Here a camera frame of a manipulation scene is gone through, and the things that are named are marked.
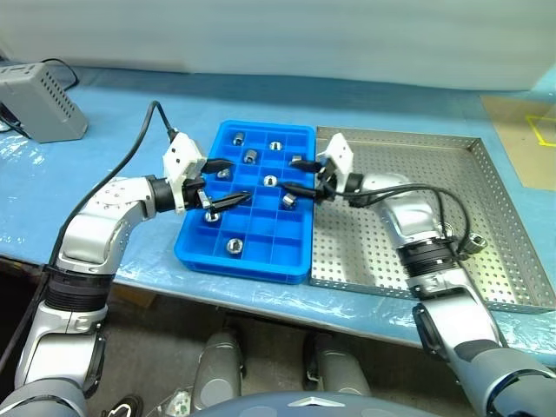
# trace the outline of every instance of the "perforated sheet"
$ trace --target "perforated sheet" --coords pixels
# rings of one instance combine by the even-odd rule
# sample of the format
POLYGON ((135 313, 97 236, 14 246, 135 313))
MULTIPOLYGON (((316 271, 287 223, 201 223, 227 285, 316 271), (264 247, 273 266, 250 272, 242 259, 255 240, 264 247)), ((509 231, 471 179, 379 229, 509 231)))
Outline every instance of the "perforated sheet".
MULTIPOLYGON (((318 151, 341 131, 355 154, 354 171, 397 172, 451 189, 465 202, 473 231, 488 246, 465 262, 491 308, 539 312, 555 295, 480 139, 359 129, 318 129, 318 151)), ((432 193, 421 192, 436 207, 432 193)), ((445 199, 446 220, 463 229, 458 206, 445 199)), ((398 255, 371 209, 336 199, 315 209, 311 283, 321 287, 411 298, 398 255)))

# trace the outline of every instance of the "plastic sheet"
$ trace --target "plastic sheet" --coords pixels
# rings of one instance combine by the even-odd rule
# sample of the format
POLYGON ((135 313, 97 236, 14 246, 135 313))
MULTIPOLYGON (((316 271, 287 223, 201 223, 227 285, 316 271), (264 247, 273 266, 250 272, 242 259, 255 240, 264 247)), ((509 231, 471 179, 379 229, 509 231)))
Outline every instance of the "plastic sheet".
MULTIPOLYGON (((210 149, 223 120, 480 136, 513 198, 546 272, 555 279, 553 193, 524 189, 476 93, 295 77, 178 75, 77 69, 69 96, 89 118, 82 140, 38 143, 0 135, 0 253, 48 260, 57 230, 81 197, 125 155, 148 103, 210 149)), ((166 150, 153 119, 122 176, 161 175, 166 150)), ((117 280, 197 301, 418 346, 414 302, 328 288, 257 282, 187 270, 173 246, 183 219, 159 215, 133 232, 117 280)), ((494 313, 512 346, 556 366, 556 313, 494 313)))

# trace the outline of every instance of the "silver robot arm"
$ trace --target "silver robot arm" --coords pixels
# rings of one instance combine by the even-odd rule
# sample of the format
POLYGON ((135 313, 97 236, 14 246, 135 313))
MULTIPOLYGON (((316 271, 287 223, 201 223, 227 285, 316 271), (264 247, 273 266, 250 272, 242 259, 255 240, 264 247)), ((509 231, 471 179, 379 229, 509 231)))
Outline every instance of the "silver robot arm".
POLYGON ((17 366, 16 391, 0 405, 0 415, 30 416, 36 407, 36 415, 84 417, 84 398, 96 391, 103 370, 106 300, 135 226, 157 212, 218 212, 249 198, 238 193, 210 200, 201 174, 231 162, 207 160, 183 133, 175 132, 163 165, 161 179, 113 179, 71 220, 56 264, 47 271, 46 295, 17 366))
MULTIPOLYGON (((342 134, 333 136, 321 156, 322 163, 297 163, 297 168, 318 173, 320 187, 308 190, 284 184, 285 188, 317 201, 344 195, 350 205, 365 207, 368 199, 357 198, 358 194, 410 184, 400 174, 354 173, 354 154, 342 134)), ((427 201, 409 191, 372 207, 387 225, 408 275, 407 286, 419 300, 413 314, 423 348, 447 362, 475 412, 553 416, 556 374, 532 356, 506 346, 451 242, 441 235, 427 201)))

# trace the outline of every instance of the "gray power supply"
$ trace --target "gray power supply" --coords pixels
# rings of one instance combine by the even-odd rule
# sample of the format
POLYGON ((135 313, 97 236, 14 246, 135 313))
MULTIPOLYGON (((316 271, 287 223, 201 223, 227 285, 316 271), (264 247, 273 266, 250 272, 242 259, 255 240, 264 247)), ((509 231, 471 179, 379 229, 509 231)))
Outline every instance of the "gray power supply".
POLYGON ((44 63, 0 67, 0 106, 37 142, 81 139, 87 119, 44 63))

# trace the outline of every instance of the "white wall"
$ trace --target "white wall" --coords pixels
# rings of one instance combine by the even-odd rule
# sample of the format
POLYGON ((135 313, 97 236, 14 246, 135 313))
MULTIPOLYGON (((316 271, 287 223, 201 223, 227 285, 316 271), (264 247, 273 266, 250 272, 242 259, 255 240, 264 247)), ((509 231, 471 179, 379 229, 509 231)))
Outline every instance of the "white wall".
POLYGON ((151 70, 528 89, 554 0, 2 0, 0 50, 151 70))

